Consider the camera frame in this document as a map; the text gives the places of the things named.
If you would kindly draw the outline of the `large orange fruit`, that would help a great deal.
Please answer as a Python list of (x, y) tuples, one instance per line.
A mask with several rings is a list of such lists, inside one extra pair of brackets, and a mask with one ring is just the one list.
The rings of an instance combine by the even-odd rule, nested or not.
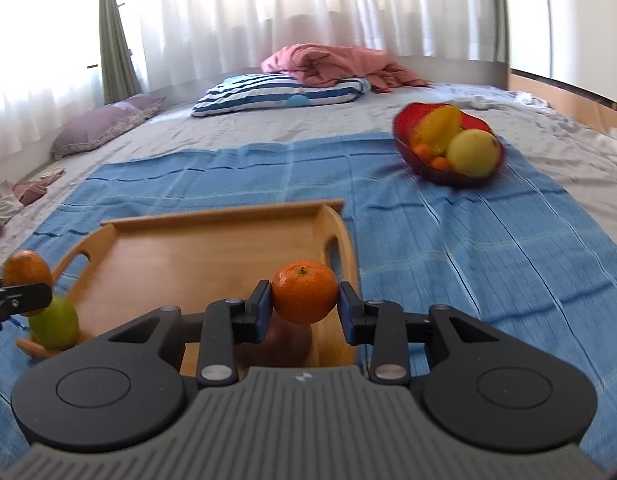
[[(18, 286), (36, 283), (45, 283), (52, 290), (52, 274), (44, 258), (32, 250), (18, 250), (14, 252), (6, 260), (2, 268), (2, 284), (5, 286)], [(43, 310), (21, 315), (29, 318)]]

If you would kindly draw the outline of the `green apple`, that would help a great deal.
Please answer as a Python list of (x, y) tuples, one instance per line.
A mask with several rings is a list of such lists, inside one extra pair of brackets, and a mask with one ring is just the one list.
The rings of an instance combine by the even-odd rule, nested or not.
[(54, 295), (46, 309), (28, 318), (35, 339), (47, 350), (72, 348), (80, 339), (80, 321), (65, 296)]

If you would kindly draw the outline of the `small orange mandarin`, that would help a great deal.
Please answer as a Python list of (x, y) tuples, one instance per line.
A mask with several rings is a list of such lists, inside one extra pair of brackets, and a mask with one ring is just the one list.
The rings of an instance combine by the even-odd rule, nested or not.
[(337, 304), (339, 282), (334, 272), (313, 260), (295, 261), (272, 281), (273, 304), (287, 322), (298, 325), (323, 320)]

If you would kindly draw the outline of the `dark purple apple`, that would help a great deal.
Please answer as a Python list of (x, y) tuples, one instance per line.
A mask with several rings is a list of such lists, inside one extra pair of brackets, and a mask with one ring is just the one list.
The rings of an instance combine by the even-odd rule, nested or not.
[(239, 344), (238, 364), (242, 367), (299, 367), (305, 363), (313, 337), (308, 325), (275, 320), (259, 344)]

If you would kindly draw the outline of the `wooden serving tray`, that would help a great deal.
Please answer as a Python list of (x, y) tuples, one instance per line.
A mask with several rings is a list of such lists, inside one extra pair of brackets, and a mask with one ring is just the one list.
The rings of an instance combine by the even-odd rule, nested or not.
[(63, 256), (54, 276), (86, 258), (66, 293), (81, 341), (158, 307), (191, 314), (218, 299), (246, 298), (293, 261), (328, 263), (331, 246), (343, 278), (357, 286), (343, 207), (343, 200), (315, 200), (107, 220)]

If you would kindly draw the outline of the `pink cloth at left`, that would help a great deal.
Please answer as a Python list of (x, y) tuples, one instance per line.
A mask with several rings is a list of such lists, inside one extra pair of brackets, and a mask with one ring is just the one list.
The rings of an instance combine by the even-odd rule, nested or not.
[(11, 189), (16, 199), (23, 205), (28, 206), (36, 202), (48, 192), (48, 188), (59, 180), (66, 170), (63, 168), (47, 171), (38, 179), (23, 181), (14, 184)]

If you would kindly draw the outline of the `blue checked blanket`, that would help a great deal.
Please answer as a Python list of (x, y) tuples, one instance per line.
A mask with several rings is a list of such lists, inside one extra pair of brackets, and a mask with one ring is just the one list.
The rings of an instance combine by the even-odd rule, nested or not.
[(0, 267), (17, 248), (56, 264), (103, 220), (326, 198), (344, 200), (363, 296), (449, 304), (577, 366), (598, 395), (581, 445), (617, 463), (617, 245), (514, 148), (475, 191), (416, 178), (385, 133), (103, 165), (47, 219), (10, 223)]

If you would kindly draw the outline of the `small mandarin in bowl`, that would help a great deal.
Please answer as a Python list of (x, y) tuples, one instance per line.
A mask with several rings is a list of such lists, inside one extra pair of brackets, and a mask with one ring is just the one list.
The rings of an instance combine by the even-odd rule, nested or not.
[(417, 143), (411, 146), (412, 153), (417, 156), (423, 164), (429, 165), (433, 159), (435, 159), (435, 154), (430, 145), (425, 143)]

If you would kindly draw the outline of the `purple pillow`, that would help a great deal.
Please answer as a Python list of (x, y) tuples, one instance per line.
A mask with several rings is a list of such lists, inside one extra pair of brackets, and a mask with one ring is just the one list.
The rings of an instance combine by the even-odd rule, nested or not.
[(163, 96), (137, 94), (72, 118), (54, 139), (50, 156), (59, 160), (101, 148), (152, 118), (163, 101)]

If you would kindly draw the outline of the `yellow pear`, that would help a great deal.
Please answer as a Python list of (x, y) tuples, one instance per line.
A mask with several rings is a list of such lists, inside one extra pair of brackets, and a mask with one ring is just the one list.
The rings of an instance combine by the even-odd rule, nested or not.
[(486, 178), (499, 164), (501, 145), (488, 131), (465, 129), (450, 141), (445, 155), (457, 174)]

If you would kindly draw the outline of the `yellow starfruit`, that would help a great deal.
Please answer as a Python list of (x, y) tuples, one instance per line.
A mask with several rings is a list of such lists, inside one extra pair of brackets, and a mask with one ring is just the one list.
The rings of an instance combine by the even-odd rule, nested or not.
[(420, 144), (429, 147), (433, 156), (442, 155), (462, 128), (462, 114), (453, 105), (442, 105), (425, 114), (413, 127), (409, 146), (414, 150)]

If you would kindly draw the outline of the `green curtain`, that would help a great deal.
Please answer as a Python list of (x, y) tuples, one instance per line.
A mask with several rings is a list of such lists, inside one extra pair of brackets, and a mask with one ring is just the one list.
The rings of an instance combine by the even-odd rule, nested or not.
[(140, 84), (116, 0), (99, 0), (99, 44), (104, 103), (138, 94)]

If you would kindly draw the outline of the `grey bed sheet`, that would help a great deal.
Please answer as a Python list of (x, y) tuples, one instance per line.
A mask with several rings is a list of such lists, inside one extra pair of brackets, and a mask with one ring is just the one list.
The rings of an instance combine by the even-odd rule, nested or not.
[(432, 84), (370, 93), (329, 106), (193, 118), (188, 105), (164, 110), (98, 150), (59, 160), (64, 174), (46, 196), (11, 219), (0, 236), (0, 267), (92, 171), (110, 162), (180, 150), (219, 150), (361, 132), (388, 132), (411, 102), (450, 102), (482, 118), (539, 171), (554, 178), (617, 245), (617, 138), (551, 110), (523, 92), (471, 84)]

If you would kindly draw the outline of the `pink crumpled blanket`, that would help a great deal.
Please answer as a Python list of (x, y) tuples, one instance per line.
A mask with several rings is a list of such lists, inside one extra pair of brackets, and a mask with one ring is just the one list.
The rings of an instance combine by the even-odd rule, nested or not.
[(429, 85), (418, 74), (395, 62), (389, 53), (359, 46), (293, 44), (261, 62), (261, 70), (265, 74), (288, 75), (315, 88), (330, 88), (347, 78), (367, 79), (371, 89), (380, 93)]

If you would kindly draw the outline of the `white sheer curtain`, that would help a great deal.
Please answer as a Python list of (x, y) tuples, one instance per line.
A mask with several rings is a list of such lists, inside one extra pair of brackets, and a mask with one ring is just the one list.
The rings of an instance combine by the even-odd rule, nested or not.
[(255, 68), (292, 44), (397, 58), (503, 62), (502, 0), (120, 0), (141, 82), (156, 90)]

